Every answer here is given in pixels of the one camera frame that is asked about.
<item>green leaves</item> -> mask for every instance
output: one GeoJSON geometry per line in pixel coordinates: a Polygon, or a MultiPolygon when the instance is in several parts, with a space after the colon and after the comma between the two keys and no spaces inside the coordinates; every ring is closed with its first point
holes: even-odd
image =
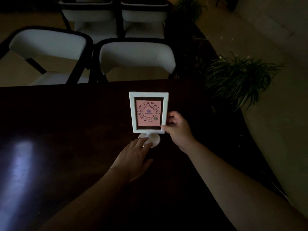
{"type": "Polygon", "coordinates": [[[186,24],[195,23],[202,13],[200,0],[178,0],[175,3],[174,12],[178,14],[186,24]]]}
{"type": "Polygon", "coordinates": [[[214,60],[207,71],[207,88],[213,99],[224,103],[235,103],[235,110],[249,101],[247,109],[259,100],[259,92],[265,91],[275,74],[283,65],[256,62],[253,59],[241,60],[239,57],[214,60]]]}

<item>floor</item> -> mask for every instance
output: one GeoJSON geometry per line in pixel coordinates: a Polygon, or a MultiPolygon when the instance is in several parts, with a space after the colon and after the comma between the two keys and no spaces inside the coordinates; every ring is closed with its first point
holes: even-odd
{"type": "MultiPolygon", "coordinates": [[[[270,88],[260,94],[258,104],[244,111],[248,128],[283,186],[292,204],[308,216],[308,157],[306,150],[308,109],[307,70],[283,52],[274,42],[259,33],[252,25],[226,9],[226,4],[204,0],[205,7],[197,26],[213,45],[217,54],[230,56],[232,51],[241,58],[263,59],[276,64],[285,63],[270,88]]],[[[64,28],[60,14],[14,13],[0,14],[0,41],[23,26],[43,25],[64,28]]],[[[38,58],[46,69],[69,73],[73,60],[38,58]]],[[[107,74],[109,81],[167,78],[168,73],[156,68],[116,68],[107,74]]],[[[9,52],[0,60],[0,86],[25,86],[39,73],[21,58],[9,52]]]]}

